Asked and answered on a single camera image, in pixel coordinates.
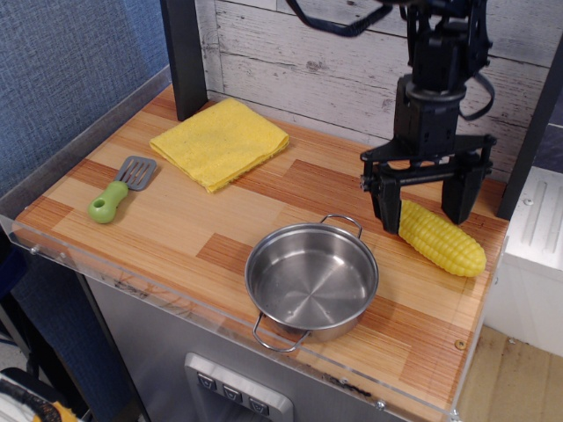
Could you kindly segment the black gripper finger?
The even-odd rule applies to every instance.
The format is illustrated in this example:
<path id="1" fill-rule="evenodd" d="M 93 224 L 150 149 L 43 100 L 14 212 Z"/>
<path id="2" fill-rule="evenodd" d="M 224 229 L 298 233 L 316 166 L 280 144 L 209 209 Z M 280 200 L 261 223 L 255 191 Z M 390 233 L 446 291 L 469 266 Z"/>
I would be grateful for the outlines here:
<path id="1" fill-rule="evenodd" d="M 456 166 L 446 164 L 442 183 L 442 211 L 454 224 L 465 222 L 479 196 L 487 174 L 485 166 Z"/>
<path id="2" fill-rule="evenodd" d="M 391 234 L 398 234 L 399 230 L 400 189 L 400 183 L 387 175 L 376 176 L 370 188 L 375 216 L 383 224 L 384 230 Z"/>

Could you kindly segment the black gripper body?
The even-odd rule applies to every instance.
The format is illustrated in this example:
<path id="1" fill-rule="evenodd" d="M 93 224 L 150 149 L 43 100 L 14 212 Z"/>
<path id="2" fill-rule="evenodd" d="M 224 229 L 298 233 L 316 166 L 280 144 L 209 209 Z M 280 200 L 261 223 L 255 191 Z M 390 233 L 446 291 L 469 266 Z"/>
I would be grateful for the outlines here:
<path id="1" fill-rule="evenodd" d="M 458 135 L 457 121 L 476 120 L 488 113 L 494 103 L 494 88 L 483 76 L 476 82 L 489 94 L 486 106 L 471 115 L 460 111 L 466 87 L 450 91 L 428 91 L 413 82 L 410 76 L 398 81 L 393 137 L 385 145 L 362 153 L 364 174 L 362 189 L 376 186 L 376 169 L 394 161 L 412 163 L 439 162 L 446 156 L 486 149 L 491 142 L 486 136 Z"/>

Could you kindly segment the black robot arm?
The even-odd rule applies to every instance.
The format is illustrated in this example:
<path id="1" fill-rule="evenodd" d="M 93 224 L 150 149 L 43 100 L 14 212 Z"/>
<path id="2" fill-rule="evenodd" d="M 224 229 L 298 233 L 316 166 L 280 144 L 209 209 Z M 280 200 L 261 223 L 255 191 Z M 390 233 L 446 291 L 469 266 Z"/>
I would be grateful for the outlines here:
<path id="1" fill-rule="evenodd" d="M 400 6 L 407 23 L 411 73 L 398 80 L 392 139 L 361 155 L 362 189 L 371 195 L 384 230 L 396 234 L 405 210 L 404 186 L 442 182 L 442 210 L 464 222 L 491 171 L 491 135 L 460 135 L 460 119 L 486 114 L 486 104 L 464 114 L 466 83 L 474 79 L 489 95 L 491 83 L 480 71 L 492 46 L 484 1 L 411 1 Z"/>

